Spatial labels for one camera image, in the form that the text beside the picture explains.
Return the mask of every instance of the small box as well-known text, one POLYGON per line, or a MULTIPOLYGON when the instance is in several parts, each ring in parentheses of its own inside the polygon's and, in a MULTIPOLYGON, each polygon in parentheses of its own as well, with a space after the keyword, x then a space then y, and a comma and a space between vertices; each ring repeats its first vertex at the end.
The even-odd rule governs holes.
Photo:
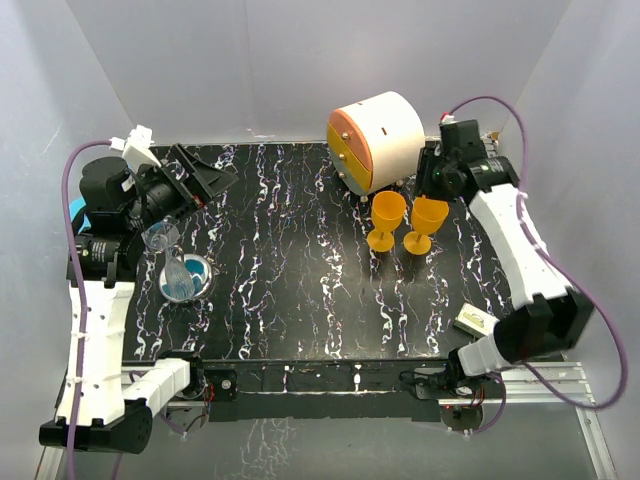
POLYGON ((499 321, 493 315, 465 303, 453 324, 474 337, 486 337, 499 321))

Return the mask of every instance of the blue object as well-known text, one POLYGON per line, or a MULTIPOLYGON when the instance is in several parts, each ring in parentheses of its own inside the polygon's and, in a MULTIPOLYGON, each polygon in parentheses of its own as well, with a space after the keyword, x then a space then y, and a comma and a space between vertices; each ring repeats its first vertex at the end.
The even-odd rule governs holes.
MULTIPOLYGON (((78 212, 80 211, 80 209, 82 207, 84 207, 86 205, 86 202, 84 201, 84 198, 80 197, 80 198, 76 198, 73 202, 71 202, 71 205, 69 205, 69 212, 71 213, 71 220, 73 220, 73 217, 75 217, 78 212)), ((84 230, 85 228, 89 228, 91 226, 91 223, 89 223, 89 219, 87 218, 87 216, 84 216, 84 222, 82 222, 82 227, 80 227, 80 231, 84 230)))

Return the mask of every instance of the white bracket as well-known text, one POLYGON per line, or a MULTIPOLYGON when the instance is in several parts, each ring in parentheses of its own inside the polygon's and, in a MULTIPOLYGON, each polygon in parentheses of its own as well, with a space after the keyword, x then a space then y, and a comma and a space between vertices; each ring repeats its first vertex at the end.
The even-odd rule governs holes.
POLYGON ((142 164, 149 164, 160 167, 160 161, 156 156, 151 153, 149 147, 154 143, 151 140, 152 130, 142 125, 138 125, 131 130, 127 140, 120 138, 111 139, 111 148, 122 152, 122 158, 124 158, 134 172, 138 171, 138 168, 142 164))
POLYGON ((105 288, 101 281, 85 281, 84 285, 88 306, 85 334, 79 330, 80 294, 77 288, 69 287, 73 313, 69 370, 56 419, 65 417, 69 421, 74 387, 81 383, 78 425, 89 426, 94 418, 102 419, 107 425, 124 414, 120 383, 122 347, 125 319, 135 283, 118 282, 114 288, 105 288), (80 337, 84 337, 85 348, 82 378, 77 378, 75 371, 80 337))
MULTIPOLYGON (((540 258, 536 247, 524 236, 516 215, 517 195, 518 189, 513 185, 498 185, 489 193, 478 192, 469 205, 498 255, 516 310, 532 303, 535 294, 551 299, 566 295, 572 288, 564 275, 540 258)), ((538 243, 537 248, 546 252, 526 209, 524 221, 538 243)))
POLYGON ((189 378, 189 362, 179 358, 158 360, 151 370, 124 391, 124 398, 144 398, 155 416, 176 393, 189 385, 189 378))

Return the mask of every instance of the white wall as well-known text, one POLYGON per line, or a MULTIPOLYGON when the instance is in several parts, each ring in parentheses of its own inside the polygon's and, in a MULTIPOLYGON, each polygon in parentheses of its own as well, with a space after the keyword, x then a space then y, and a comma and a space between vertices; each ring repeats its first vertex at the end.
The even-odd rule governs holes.
POLYGON ((0 476, 23 479, 68 355, 63 164, 131 122, 63 0, 0 2, 0 65, 0 476))
MULTIPOLYGON (((626 397, 599 414, 622 479, 638 478, 640 427, 640 3, 574 1, 517 107, 531 142, 529 209, 553 256, 595 292, 622 330, 631 375, 626 397)), ((520 155, 515 123, 503 133, 520 155)), ((597 400, 619 362, 599 316, 574 356, 597 400)))
POLYGON ((331 110, 391 89, 435 132, 469 96, 515 101, 569 1, 67 3, 129 116, 166 143, 319 140, 331 110))

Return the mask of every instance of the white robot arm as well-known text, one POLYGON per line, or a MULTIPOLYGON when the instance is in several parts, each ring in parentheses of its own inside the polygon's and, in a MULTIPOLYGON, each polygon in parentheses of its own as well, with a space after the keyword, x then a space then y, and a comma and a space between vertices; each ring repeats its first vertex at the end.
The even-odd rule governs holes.
POLYGON ((138 126, 126 141, 111 140, 123 158, 99 158, 82 171, 80 191, 86 206, 74 219, 73 234, 84 277, 86 324, 81 330, 80 290, 70 260, 67 278, 73 319, 68 375, 56 417, 40 427, 42 445, 66 446, 68 432, 75 428, 75 449, 139 453, 149 440, 153 416, 176 393, 201 389, 197 355, 174 351, 161 356, 123 391, 126 314, 144 251, 143 231, 167 215, 177 220, 188 217, 237 177, 199 163, 181 145, 173 145, 158 160, 149 150, 151 143, 151 130, 138 126), (90 227, 80 231, 85 216, 90 227), (74 375, 78 359, 81 378, 74 375))

